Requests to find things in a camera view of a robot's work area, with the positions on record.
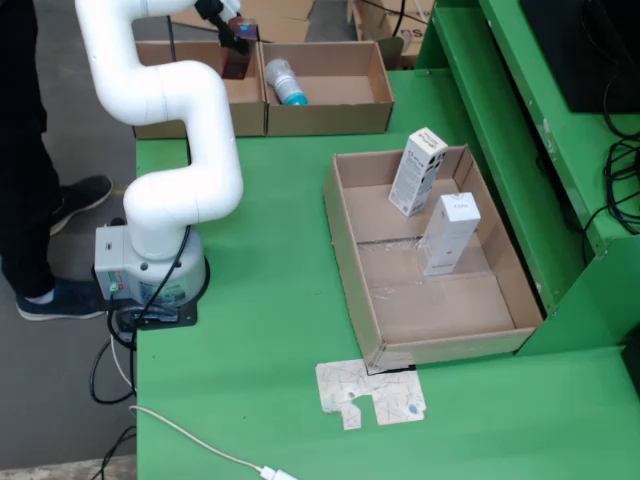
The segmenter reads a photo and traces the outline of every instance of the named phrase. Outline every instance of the green workbench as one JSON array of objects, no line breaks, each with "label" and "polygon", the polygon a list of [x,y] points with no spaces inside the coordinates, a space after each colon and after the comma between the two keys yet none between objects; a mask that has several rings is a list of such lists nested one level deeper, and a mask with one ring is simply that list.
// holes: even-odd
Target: green workbench
[{"label": "green workbench", "polygon": [[[212,281],[194,327],[139,335],[138,404],[223,451],[314,479],[600,479],[640,471],[640,402],[616,347],[418,368],[423,422],[363,428],[322,413],[315,365],[361,357],[322,187],[336,152],[403,148],[425,125],[483,149],[448,68],[390,72],[385,135],[244,138],[239,208],[198,225]],[[138,173],[186,164],[185,142],[137,144]],[[138,478],[256,479],[138,416]]]}]

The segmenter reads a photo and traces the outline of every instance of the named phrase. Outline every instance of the black sneaker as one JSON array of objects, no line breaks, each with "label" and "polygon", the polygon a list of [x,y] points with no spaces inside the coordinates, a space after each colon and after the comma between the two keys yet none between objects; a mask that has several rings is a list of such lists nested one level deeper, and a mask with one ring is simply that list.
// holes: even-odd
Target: black sneaker
[{"label": "black sneaker", "polygon": [[96,302],[93,282],[74,282],[56,278],[53,300],[38,305],[20,295],[16,296],[18,313],[26,320],[34,322],[57,320],[60,318],[87,319],[102,315]]},{"label": "black sneaker", "polygon": [[60,232],[74,216],[104,202],[112,189],[113,182],[105,175],[85,178],[68,187],[60,187],[62,204],[51,215],[51,236]]}]

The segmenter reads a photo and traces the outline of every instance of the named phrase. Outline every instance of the water bottle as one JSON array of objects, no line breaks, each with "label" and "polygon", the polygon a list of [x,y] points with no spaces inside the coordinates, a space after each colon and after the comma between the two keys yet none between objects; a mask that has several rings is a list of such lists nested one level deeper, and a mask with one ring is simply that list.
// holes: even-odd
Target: water bottle
[{"label": "water bottle", "polygon": [[284,105],[308,105],[296,75],[286,60],[277,58],[267,64],[267,82],[276,91],[278,100]]}]

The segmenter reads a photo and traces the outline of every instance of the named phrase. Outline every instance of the person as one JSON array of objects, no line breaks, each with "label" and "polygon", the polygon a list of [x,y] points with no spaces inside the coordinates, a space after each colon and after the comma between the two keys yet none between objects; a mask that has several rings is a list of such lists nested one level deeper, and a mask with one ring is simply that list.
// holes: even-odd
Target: person
[{"label": "person", "polygon": [[33,0],[0,0],[0,256],[2,272],[27,320],[92,318],[93,282],[55,278],[49,237],[110,195],[106,176],[60,186],[42,141],[47,114],[36,71]]}]

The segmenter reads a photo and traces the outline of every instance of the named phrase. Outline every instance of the gray floor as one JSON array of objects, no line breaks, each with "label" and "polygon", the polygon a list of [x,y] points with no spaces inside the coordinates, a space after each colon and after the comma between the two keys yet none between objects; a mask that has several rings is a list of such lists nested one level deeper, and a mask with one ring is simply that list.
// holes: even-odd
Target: gray floor
[{"label": "gray floor", "polygon": [[[134,140],[131,129],[98,103],[73,0],[35,3],[40,84],[49,112],[45,143],[61,181],[105,173],[116,184],[105,205],[74,219],[51,242],[49,256],[57,275],[89,279],[96,226],[123,215],[122,193],[134,177]],[[307,40],[355,39],[345,23],[345,8],[344,0],[316,0]],[[162,19],[137,22],[134,30],[139,39],[167,36]],[[182,26],[175,26],[175,32],[178,39],[211,38],[210,32]],[[22,320],[1,277],[0,319],[0,470],[102,457],[133,420],[124,405],[103,407],[89,398],[89,369],[108,338],[105,319],[41,324]],[[126,387],[109,360],[99,377],[105,397]],[[120,453],[132,451],[129,445]]]}]

